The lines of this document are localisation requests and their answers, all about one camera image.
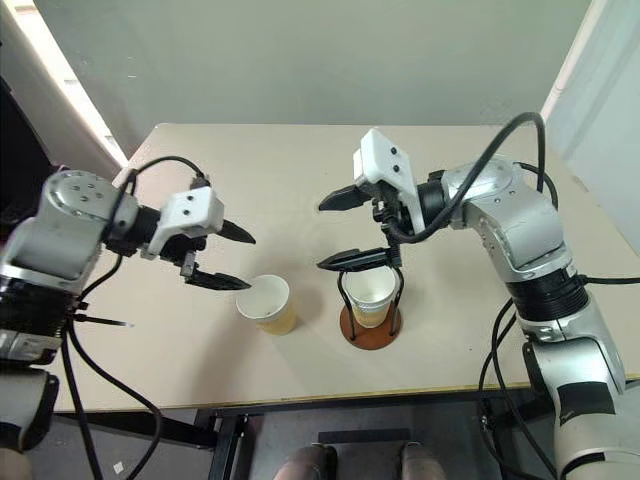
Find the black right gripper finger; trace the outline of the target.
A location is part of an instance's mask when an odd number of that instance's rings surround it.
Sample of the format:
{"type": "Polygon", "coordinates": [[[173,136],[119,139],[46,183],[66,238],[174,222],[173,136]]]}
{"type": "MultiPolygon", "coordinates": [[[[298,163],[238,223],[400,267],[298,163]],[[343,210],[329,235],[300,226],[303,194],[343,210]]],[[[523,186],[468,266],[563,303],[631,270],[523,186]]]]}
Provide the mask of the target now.
{"type": "Polygon", "coordinates": [[[317,263],[317,267],[327,271],[367,271],[393,265],[389,250],[374,248],[369,250],[351,249],[333,254],[317,263]]]}
{"type": "Polygon", "coordinates": [[[318,205],[319,211],[348,211],[363,206],[372,196],[350,185],[329,193],[318,205]]]}

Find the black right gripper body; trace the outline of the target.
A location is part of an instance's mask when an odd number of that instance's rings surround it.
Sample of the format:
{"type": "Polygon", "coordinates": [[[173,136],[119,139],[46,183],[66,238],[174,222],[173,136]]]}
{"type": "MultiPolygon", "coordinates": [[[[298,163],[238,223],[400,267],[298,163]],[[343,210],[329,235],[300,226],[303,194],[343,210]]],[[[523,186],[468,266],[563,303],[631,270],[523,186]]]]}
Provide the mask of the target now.
{"type": "Polygon", "coordinates": [[[412,236],[414,229],[406,206],[399,199],[398,191],[385,181],[374,185],[373,219],[380,224],[388,244],[389,265],[401,266],[400,245],[398,236],[412,236]]]}

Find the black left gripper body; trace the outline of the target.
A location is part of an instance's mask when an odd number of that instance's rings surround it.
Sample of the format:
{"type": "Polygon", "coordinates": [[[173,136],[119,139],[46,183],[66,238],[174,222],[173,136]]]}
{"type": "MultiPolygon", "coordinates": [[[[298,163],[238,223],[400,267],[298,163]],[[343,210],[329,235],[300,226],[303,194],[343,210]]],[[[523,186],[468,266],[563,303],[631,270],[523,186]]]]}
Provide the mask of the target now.
{"type": "Polygon", "coordinates": [[[170,237],[162,247],[159,257],[180,268],[180,275],[190,278],[197,268],[195,256],[206,248],[206,238],[190,238],[184,234],[170,237]]]}

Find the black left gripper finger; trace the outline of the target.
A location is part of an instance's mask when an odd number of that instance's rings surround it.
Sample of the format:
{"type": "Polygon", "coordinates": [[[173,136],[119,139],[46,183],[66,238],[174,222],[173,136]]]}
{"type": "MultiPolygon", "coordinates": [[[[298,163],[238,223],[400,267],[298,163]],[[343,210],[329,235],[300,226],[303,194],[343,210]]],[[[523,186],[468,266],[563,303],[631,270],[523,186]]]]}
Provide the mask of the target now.
{"type": "Polygon", "coordinates": [[[223,220],[222,227],[219,230],[219,236],[234,242],[247,244],[256,243],[255,238],[248,231],[226,219],[223,220]]]}
{"type": "Polygon", "coordinates": [[[237,277],[222,273],[210,274],[200,270],[194,270],[191,275],[186,276],[185,283],[214,291],[239,291],[251,287],[249,283],[237,277]]]}

